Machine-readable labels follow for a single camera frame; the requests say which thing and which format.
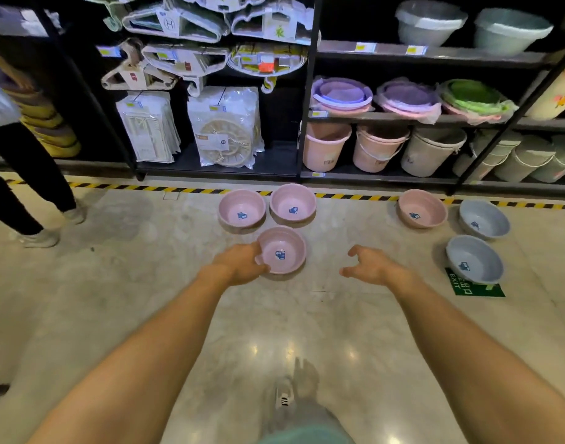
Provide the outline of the person's left hand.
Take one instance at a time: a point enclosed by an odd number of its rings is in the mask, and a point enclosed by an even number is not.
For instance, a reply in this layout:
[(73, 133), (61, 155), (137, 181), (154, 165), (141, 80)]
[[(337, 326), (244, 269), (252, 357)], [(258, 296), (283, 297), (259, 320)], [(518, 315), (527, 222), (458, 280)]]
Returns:
[(244, 285), (261, 276), (255, 264), (255, 256), (261, 254), (257, 241), (236, 244), (218, 254), (209, 267), (227, 287)]

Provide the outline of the person's grey sneaker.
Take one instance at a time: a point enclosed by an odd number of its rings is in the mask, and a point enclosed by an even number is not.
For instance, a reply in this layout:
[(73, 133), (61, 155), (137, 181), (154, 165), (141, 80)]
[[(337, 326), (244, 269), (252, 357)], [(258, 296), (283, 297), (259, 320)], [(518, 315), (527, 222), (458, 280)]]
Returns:
[(320, 375), (307, 358), (296, 357), (292, 374), (275, 383), (274, 410), (290, 409), (297, 401), (317, 399)]

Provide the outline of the wrapped purple pink basin stack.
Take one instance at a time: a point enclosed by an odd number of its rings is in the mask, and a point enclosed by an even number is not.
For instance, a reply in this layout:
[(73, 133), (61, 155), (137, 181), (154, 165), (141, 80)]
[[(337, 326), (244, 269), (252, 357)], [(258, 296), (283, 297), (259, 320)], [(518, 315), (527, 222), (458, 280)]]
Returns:
[(404, 77), (377, 87), (373, 101), (385, 112), (422, 124), (434, 125), (442, 114), (441, 98), (436, 88)]

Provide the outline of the pale green plastic bucket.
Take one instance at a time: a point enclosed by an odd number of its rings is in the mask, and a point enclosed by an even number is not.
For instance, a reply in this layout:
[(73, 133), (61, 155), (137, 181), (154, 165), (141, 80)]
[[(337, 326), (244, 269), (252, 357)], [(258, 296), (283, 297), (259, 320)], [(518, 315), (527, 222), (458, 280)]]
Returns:
[(553, 135), (551, 141), (555, 155), (529, 175), (541, 183), (555, 183), (565, 176), (565, 134)]
[[(459, 154), (455, 163), (453, 164), (452, 171), (455, 176), (462, 176), (463, 172), (467, 170), (469, 165), (478, 158), (488, 143), (497, 134), (496, 130), (491, 129), (477, 129), (473, 139), (469, 144), (470, 153), (462, 152)], [(482, 180), (490, 171), (496, 166), (504, 163), (508, 155), (521, 144), (523, 135), (518, 132), (508, 132), (500, 137), (500, 141), (495, 145), (491, 152), (486, 155), (484, 160), (471, 174), (471, 180)]]
[(523, 135), (521, 143), (499, 164), (493, 174), (509, 183), (521, 182), (538, 168), (549, 163), (555, 156), (551, 140), (537, 135)]

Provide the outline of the yellow black striped floor tape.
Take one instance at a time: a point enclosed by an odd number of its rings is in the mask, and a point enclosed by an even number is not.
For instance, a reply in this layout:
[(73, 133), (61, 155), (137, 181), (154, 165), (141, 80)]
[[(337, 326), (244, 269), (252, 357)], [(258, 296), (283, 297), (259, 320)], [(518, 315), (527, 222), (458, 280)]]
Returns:
[[(160, 192), (160, 193), (186, 193), (186, 194), (206, 194), (206, 195), (225, 195), (232, 190), (226, 188), (211, 187), (175, 187), (175, 186), (151, 186), (141, 184), (117, 184), (117, 183), (91, 183), (91, 182), (68, 182), (72, 189), (97, 189), (102, 191), (141, 191), (141, 192)], [(314, 192), (317, 199), (335, 199), (349, 201), (370, 201), (370, 202), (397, 202), (400, 195), (382, 194), (361, 194), (361, 193), (328, 193)], [(530, 201), (506, 201), (504, 199), (482, 199), (497, 208), (515, 209), (539, 209), (551, 211), (565, 211), (565, 203), (558, 202), (530, 202)]]

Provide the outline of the pack of hangers yellow label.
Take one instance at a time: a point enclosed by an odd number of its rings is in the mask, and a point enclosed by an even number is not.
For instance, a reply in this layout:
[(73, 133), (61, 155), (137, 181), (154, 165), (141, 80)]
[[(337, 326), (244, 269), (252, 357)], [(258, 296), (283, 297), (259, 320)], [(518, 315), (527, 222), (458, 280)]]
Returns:
[(261, 91), (273, 92), (277, 79), (307, 63), (308, 47), (283, 43), (242, 43), (233, 47), (226, 59), (232, 70), (263, 79)]

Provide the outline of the pack of beige hangers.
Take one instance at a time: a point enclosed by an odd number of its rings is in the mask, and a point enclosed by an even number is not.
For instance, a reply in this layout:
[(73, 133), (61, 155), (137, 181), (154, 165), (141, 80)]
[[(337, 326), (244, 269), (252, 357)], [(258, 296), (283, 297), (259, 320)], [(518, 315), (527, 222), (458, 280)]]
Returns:
[(119, 45), (126, 59), (101, 78), (106, 90), (171, 90), (178, 77), (154, 67), (142, 55), (143, 44), (138, 38), (128, 38)]

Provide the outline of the pink plastic basin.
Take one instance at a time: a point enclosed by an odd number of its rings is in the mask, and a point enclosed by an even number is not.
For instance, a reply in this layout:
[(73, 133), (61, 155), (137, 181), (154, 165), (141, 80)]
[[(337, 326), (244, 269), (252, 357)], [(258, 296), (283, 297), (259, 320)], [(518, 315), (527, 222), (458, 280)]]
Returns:
[(288, 183), (272, 191), (270, 213), (274, 221), (293, 228), (303, 227), (316, 217), (317, 197), (306, 186)]
[(307, 242), (301, 233), (285, 225), (264, 230), (257, 237), (261, 254), (255, 260), (270, 267), (272, 275), (288, 275), (298, 270), (307, 258)]
[(411, 189), (397, 200), (399, 219), (408, 227), (416, 229), (436, 228), (448, 219), (447, 206), (432, 193)]
[(256, 191), (236, 189), (226, 193), (217, 207), (219, 222), (228, 231), (258, 227), (266, 217), (266, 201)]

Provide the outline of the pack of white hangers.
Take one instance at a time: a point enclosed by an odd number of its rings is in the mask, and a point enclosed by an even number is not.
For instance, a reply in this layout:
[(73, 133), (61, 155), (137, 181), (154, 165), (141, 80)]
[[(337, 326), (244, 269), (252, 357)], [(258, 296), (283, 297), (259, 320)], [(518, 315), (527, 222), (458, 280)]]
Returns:
[(309, 45), (315, 10), (297, 0), (265, 0), (230, 14), (230, 33), (279, 43)]
[(155, 68), (187, 81), (189, 96), (198, 97), (208, 75), (226, 67), (231, 50), (195, 43), (148, 44), (143, 46), (140, 53)]
[(122, 25), (135, 34), (207, 44), (216, 44), (231, 33), (224, 14), (185, 0), (162, 0), (140, 7), (127, 14)]

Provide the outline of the wrapped green basin stack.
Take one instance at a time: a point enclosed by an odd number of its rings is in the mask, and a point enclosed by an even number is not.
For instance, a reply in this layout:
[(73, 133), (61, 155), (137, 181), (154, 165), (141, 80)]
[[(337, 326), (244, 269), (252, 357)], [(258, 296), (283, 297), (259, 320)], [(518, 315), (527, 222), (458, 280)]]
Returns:
[(481, 81), (452, 79), (436, 87), (443, 108), (469, 125), (503, 124), (518, 106), (498, 90)]

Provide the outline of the stack of purple pink basins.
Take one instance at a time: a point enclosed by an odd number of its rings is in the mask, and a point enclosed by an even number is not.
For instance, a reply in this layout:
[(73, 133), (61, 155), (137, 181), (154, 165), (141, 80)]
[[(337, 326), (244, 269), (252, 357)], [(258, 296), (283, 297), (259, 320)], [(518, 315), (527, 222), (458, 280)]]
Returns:
[(353, 117), (372, 112), (373, 92), (352, 79), (316, 77), (311, 87), (310, 118)]

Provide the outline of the person's right hand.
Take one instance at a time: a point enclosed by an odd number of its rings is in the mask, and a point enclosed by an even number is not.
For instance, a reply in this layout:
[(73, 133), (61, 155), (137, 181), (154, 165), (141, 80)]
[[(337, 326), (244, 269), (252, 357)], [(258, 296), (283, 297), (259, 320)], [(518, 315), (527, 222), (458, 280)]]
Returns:
[(348, 251), (348, 256), (357, 258), (355, 266), (362, 267), (362, 278), (357, 280), (365, 283), (391, 289), (399, 286), (409, 275), (404, 266), (389, 258), (381, 249), (354, 245)]

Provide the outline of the green floor sign sticker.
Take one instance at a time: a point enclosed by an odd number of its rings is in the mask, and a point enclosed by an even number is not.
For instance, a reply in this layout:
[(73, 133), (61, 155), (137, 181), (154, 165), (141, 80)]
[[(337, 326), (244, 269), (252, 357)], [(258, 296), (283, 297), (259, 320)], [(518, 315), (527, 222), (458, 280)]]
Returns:
[(449, 283), (456, 296), (461, 297), (483, 297), (483, 298), (505, 298), (506, 295), (502, 291), (499, 284), (483, 285), (467, 281), (456, 275), (450, 268), (445, 268), (445, 272), (449, 278)]

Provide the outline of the person's right forearm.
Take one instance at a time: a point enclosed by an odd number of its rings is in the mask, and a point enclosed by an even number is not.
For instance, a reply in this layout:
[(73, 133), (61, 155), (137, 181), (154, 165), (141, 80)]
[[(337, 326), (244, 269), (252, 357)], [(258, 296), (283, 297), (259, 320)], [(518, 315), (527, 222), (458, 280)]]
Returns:
[(387, 286), (470, 444), (565, 444), (565, 397), (402, 266)]

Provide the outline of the blue plastic basin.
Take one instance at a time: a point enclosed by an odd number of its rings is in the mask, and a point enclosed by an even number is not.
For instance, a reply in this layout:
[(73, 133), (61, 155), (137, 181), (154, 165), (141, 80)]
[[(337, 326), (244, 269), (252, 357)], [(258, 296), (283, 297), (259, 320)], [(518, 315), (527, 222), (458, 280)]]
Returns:
[(463, 231), (483, 240), (496, 240), (508, 235), (508, 217), (487, 201), (466, 199), (459, 206), (459, 224)]
[(479, 238), (468, 235), (452, 237), (445, 251), (449, 268), (464, 280), (496, 285), (504, 275), (504, 264), (498, 253)]

